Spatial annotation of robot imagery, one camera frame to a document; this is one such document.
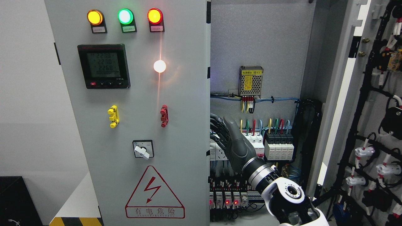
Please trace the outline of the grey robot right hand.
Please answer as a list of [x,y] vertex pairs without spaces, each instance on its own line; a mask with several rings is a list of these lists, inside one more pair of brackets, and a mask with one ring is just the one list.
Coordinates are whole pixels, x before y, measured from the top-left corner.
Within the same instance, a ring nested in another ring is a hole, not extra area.
[[221,118],[210,113],[210,129],[217,134],[210,135],[210,138],[224,150],[234,172],[242,173],[247,162],[257,157],[253,145],[243,136],[232,117]]

